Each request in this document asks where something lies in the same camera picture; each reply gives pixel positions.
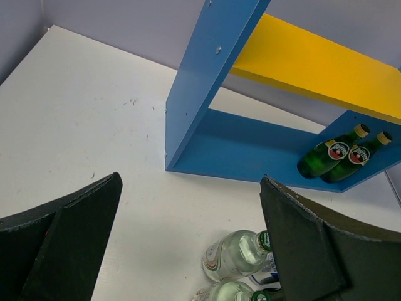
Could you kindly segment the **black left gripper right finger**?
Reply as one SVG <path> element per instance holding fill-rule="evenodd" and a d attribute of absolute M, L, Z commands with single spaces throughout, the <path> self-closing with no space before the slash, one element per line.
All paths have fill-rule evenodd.
<path fill-rule="evenodd" d="M 400 300 L 400 233 L 264 176 L 261 206 L 285 300 Z"/>

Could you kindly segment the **green Perrier bottle right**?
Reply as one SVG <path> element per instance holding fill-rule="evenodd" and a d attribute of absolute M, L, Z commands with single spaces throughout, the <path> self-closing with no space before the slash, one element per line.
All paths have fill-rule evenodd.
<path fill-rule="evenodd" d="M 320 177 L 321 180 L 331 184 L 351 176 L 360 170 L 380 148 L 388 145 L 392 140 L 392 136 L 383 131 L 372 140 L 355 144 L 340 163 Z"/>

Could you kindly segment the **green Perrier bottle left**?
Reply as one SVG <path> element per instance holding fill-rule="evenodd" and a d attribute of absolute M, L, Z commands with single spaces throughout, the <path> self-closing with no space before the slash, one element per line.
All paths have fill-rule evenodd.
<path fill-rule="evenodd" d="M 369 133 L 370 129 L 365 124 L 358 124 L 347 134 L 319 143 L 298 161 L 299 173 L 306 179 L 322 176 L 338 165 L 351 146 Z"/>

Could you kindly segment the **green perrier bottle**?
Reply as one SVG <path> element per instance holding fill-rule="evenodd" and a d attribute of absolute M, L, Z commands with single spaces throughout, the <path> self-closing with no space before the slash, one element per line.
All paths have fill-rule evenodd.
<path fill-rule="evenodd" d="M 370 129 L 365 124 L 358 124 L 347 134 L 319 143 L 298 161 L 299 173 L 306 179 L 322 176 L 338 165 L 351 146 L 369 133 Z"/>
<path fill-rule="evenodd" d="M 331 184 L 351 176 L 360 170 L 380 148 L 388 145 L 392 140 L 392 136 L 383 131 L 372 140 L 355 144 L 340 163 L 320 177 L 321 180 Z"/>

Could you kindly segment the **Red Bull can behind cola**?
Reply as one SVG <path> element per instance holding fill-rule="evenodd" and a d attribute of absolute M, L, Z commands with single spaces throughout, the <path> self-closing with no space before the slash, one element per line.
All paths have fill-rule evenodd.
<path fill-rule="evenodd" d="M 266 260 L 261 269 L 250 275 L 249 279 L 253 284 L 259 285 L 260 287 L 279 282 L 278 271 L 272 252 L 267 254 Z"/>

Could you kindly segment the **clear water bottle rear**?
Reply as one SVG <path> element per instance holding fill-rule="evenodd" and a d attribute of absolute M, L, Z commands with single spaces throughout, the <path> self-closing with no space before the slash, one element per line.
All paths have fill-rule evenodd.
<path fill-rule="evenodd" d="M 215 282 L 239 280 L 260 271 L 272 254 L 268 231 L 238 230 L 208 247 L 202 258 L 202 268 Z"/>

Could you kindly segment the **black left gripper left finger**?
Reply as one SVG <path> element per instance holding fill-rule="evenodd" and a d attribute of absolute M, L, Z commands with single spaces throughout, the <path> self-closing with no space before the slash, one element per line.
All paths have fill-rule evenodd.
<path fill-rule="evenodd" d="M 1 218 L 1 300 L 91 300 L 122 186 L 114 172 Z"/>

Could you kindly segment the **clear water bottle front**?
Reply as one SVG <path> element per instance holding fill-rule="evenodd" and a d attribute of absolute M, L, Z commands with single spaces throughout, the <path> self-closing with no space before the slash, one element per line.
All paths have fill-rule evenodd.
<path fill-rule="evenodd" d="M 200 289 L 193 297 L 195 301 L 272 301 L 285 300 L 281 290 L 253 290 L 239 280 L 225 280 Z"/>

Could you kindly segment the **clear water bottle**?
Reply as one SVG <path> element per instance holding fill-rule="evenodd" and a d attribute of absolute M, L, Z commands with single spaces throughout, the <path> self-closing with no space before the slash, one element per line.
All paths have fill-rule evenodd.
<path fill-rule="evenodd" d="M 253 290 L 239 280 L 225 280 L 200 289 L 193 297 L 195 301 L 272 301 L 285 300 L 281 290 Z"/>
<path fill-rule="evenodd" d="M 202 268 L 215 282 L 239 280 L 260 271 L 272 254 L 268 231 L 238 230 L 208 247 L 202 258 Z"/>

